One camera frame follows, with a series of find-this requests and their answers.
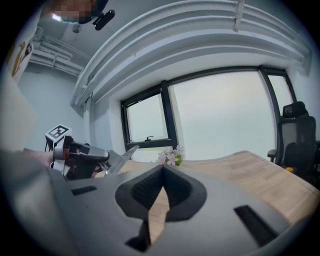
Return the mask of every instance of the flower bouquet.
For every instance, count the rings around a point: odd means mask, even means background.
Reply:
[[[180,166],[182,160],[185,157],[185,150],[183,147],[176,146],[176,149],[168,149],[161,151],[159,154],[158,160],[156,163],[160,165],[173,165],[173,166]]]

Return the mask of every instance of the black window frame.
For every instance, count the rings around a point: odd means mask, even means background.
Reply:
[[[125,100],[122,100],[120,102],[121,104],[121,121],[122,121],[122,131],[123,131],[123,139],[124,139],[124,146],[125,150],[128,151],[132,147],[139,145],[139,148],[145,149],[145,148],[159,148],[159,147],[169,147],[172,146],[172,148],[176,148],[178,145],[178,139],[177,139],[177,133],[176,133],[176,127],[174,122],[174,115],[172,110],[172,105],[170,101],[169,96],[169,86],[179,84],[181,82],[185,82],[188,80],[206,77],[210,75],[217,75],[217,74],[223,74],[223,73],[233,73],[233,72],[250,72],[255,71],[259,72],[261,76],[264,79],[266,88],[268,90],[275,122],[276,124],[279,123],[281,117],[281,113],[279,110],[279,104],[276,97],[276,93],[274,91],[274,88],[272,86],[272,83],[269,79],[269,76],[281,76],[285,78],[285,81],[288,85],[292,100],[294,103],[297,102],[297,98],[295,95],[295,91],[293,89],[292,83],[288,77],[288,74],[285,69],[279,69],[274,67],[266,67],[266,66],[231,66],[231,67],[219,67],[219,68],[212,68],[207,69],[203,71],[193,72],[190,74],[182,75],[179,77],[176,77],[171,80],[163,80],[160,84],[157,84],[153,87],[150,87],[148,89],[145,89]],[[130,142],[130,135],[129,135],[129,125],[128,125],[128,116],[127,116],[127,108],[137,104],[143,100],[146,100],[152,96],[155,96],[157,94],[161,94],[162,98],[162,106],[164,111],[164,117],[165,117],[165,123],[167,128],[167,134],[168,139],[160,139],[160,140],[151,140],[151,141],[142,141],[142,142]],[[277,129],[277,149],[279,149],[280,146],[280,134]]]

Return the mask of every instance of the chair armrest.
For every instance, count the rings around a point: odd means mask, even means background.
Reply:
[[[270,158],[270,161],[273,163],[274,159],[276,158],[276,155],[277,155],[277,150],[271,149],[268,151],[267,157]]]

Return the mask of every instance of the black slot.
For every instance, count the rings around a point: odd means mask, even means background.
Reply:
[[[84,186],[84,187],[81,187],[81,188],[75,188],[75,189],[72,189],[71,192],[74,196],[78,196],[78,195],[81,195],[81,194],[84,194],[84,193],[88,193],[90,191],[94,191],[96,190],[97,188],[95,186]]]
[[[250,206],[240,206],[234,208],[234,211],[260,247],[265,246],[277,237],[277,234]]]

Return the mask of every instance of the window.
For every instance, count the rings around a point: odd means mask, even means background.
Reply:
[[[178,144],[165,81],[121,101],[121,119],[125,149],[139,145],[132,160],[154,162],[160,151]]]
[[[125,148],[139,145],[132,159],[140,162],[155,161],[160,151],[178,144],[186,160],[243,150],[267,159],[268,151],[279,146],[283,106],[296,101],[286,72],[263,66],[215,68],[164,80],[121,102]]]

